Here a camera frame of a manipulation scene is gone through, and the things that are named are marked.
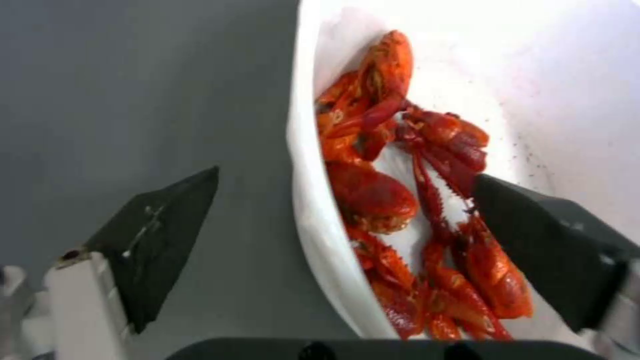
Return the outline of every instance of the cooked crayfish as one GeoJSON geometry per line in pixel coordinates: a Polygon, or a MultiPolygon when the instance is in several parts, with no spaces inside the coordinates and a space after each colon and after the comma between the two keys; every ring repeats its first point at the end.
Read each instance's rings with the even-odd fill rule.
{"type": "Polygon", "coordinates": [[[509,340],[499,318],[531,316],[527,284],[477,212],[451,227],[424,163],[467,204],[486,166],[489,136],[453,113],[426,111],[406,95],[412,50],[400,31],[372,46],[357,71],[342,75],[316,99],[317,128],[335,200],[355,254],[400,337],[427,329],[441,340],[509,340]],[[418,200],[371,161],[390,142],[411,155],[418,200]],[[431,224],[416,278],[390,245],[372,233],[404,228],[418,203],[431,224]],[[457,269],[444,263],[451,251],[457,269]]]}

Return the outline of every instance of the white container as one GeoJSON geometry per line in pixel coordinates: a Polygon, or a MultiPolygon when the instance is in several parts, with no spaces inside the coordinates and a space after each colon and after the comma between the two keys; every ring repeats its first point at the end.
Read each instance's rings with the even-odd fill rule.
{"type": "MultiPolygon", "coordinates": [[[[313,100],[390,29],[412,42],[408,97],[489,132],[487,173],[575,200],[640,239],[640,7],[631,0],[302,0],[287,129],[296,224],[318,283],[358,335],[397,337],[340,223],[313,100]]],[[[413,188],[403,154],[385,150],[376,167],[413,188]]],[[[426,237],[419,215],[385,241],[415,269],[426,237]]],[[[516,338],[586,346],[534,302],[533,319],[504,322],[516,338]]]]}

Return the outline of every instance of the gray table surface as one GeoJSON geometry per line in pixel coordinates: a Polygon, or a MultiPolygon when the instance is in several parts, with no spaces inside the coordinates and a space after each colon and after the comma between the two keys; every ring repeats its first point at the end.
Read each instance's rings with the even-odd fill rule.
{"type": "Polygon", "coordinates": [[[0,263],[38,284],[130,196],[220,190],[134,359],[217,336],[354,338],[301,252],[285,144],[293,0],[0,2],[0,263]]]}

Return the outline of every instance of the white bowl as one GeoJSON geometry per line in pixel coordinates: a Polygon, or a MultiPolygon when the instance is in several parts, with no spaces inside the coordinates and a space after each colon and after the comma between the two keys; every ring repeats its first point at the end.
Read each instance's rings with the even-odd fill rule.
{"type": "MultiPolygon", "coordinates": [[[[359,336],[397,338],[344,234],[313,100],[390,29],[412,41],[408,97],[489,132],[487,173],[575,200],[640,238],[640,8],[630,0],[302,0],[287,129],[296,225],[316,280],[359,336]]],[[[414,190],[409,165],[392,147],[376,162],[414,190]]],[[[455,216],[456,200],[446,193],[445,202],[455,216]]],[[[418,215],[384,240],[415,270],[428,235],[418,215]]],[[[516,338],[586,346],[539,295],[534,302],[533,319],[504,322],[516,338]]]]}

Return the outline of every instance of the robotic arm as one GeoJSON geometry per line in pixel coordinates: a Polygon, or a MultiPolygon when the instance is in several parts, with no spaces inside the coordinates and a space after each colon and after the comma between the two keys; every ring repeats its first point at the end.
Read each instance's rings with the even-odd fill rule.
{"type": "MultiPolygon", "coordinates": [[[[155,320],[177,280],[217,179],[213,168],[133,198],[83,248],[65,254],[48,272],[47,292],[34,295],[21,269],[0,266],[0,360],[52,359],[54,350],[60,360],[126,360],[127,338],[155,320]],[[174,256],[165,257],[169,252],[174,256]],[[149,283],[155,284],[152,289],[145,287],[149,283]]],[[[573,331],[594,329],[595,348],[607,359],[640,359],[636,244],[573,202],[490,176],[477,178],[474,198],[504,250],[573,331]]],[[[424,354],[445,360],[601,359],[569,345],[539,341],[310,344],[264,339],[209,340],[170,360],[265,354],[306,360],[424,359],[424,354]]]]}

